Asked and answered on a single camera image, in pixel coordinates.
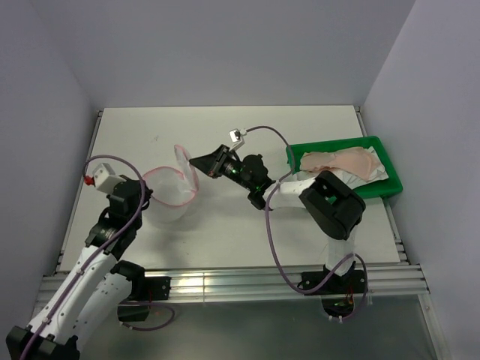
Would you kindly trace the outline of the mesh laundry bag pink trim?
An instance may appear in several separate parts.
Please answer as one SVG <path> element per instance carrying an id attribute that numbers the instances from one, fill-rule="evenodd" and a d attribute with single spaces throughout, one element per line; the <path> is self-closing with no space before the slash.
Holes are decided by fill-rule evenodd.
<path id="1" fill-rule="evenodd" d="M 182 145 L 174 145 L 178 166 L 159 166 L 143 175 L 147 188 L 152 191 L 149 207 L 143 212 L 148 222 L 156 227 L 183 217 L 195 200 L 199 179 L 190 164 L 191 156 Z"/>

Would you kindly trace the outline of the white cloth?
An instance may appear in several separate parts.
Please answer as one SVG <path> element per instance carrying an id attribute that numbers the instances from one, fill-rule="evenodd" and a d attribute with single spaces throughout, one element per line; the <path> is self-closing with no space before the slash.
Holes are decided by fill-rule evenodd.
<path id="1" fill-rule="evenodd" d="M 334 153 L 331 171 L 350 188 L 389 179 L 374 147 L 352 147 Z"/>

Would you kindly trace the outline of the beige bra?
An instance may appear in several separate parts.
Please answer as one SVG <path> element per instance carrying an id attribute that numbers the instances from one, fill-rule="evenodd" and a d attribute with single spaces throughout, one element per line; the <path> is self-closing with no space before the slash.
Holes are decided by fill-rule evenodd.
<path id="1" fill-rule="evenodd" d="M 339 169 L 367 181 L 382 163 L 366 148 L 352 147 L 335 152 L 309 152 L 300 160 L 300 170 L 319 173 L 322 170 Z"/>

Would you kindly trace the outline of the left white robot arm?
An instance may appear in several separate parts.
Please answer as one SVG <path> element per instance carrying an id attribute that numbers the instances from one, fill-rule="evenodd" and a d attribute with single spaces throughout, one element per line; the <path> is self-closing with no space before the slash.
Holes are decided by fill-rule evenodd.
<path id="1" fill-rule="evenodd" d="M 83 342 L 112 308 L 145 293 L 145 270 L 122 255 L 143 224 L 151 190 L 121 176 L 91 228 L 76 265 L 47 305 L 6 337 L 12 359 L 78 359 Z"/>

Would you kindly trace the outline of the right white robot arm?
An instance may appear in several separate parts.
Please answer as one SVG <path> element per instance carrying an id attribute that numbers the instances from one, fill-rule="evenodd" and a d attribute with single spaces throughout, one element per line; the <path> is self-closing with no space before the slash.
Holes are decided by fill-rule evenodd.
<path id="1" fill-rule="evenodd" d="M 260 154 L 244 159 L 225 145 L 210 154 L 193 157 L 189 164 L 211 179 L 222 176 L 248 191 L 250 204 L 265 213 L 265 227 L 271 254 L 280 275 L 288 286 L 302 295 L 310 295 L 326 286 L 339 293 L 350 284 L 350 274 L 360 258 L 353 250 L 355 230 L 366 209 L 365 201 L 336 175 L 323 170 L 314 178 L 274 181 Z M 273 242 L 270 212 L 276 209 L 305 209 L 327 236 L 327 261 L 324 278 L 312 289 L 302 289 L 288 278 L 278 259 Z"/>

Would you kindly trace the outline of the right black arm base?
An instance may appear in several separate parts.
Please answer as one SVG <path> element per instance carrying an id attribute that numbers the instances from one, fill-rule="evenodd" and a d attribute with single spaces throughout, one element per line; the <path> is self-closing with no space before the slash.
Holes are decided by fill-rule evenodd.
<path id="1" fill-rule="evenodd" d="M 351 268 L 343 276 L 333 274 L 322 287 L 312 292 L 328 273 L 326 267 L 322 271 L 304 271 L 297 288 L 308 291 L 309 296 L 321 296 L 328 320 L 343 323 L 368 303 L 368 274 L 365 270 Z"/>

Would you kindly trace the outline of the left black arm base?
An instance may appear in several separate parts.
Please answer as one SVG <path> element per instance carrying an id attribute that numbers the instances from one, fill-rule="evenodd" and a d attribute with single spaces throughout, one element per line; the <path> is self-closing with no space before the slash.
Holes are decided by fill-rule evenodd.
<path id="1" fill-rule="evenodd" d="M 117 307 L 117 317 L 123 323 L 140 323 L 147 320 L 153 302 L 170 297 L 171 277 L 145 277 L 135 283 L 132 293 Z"/>

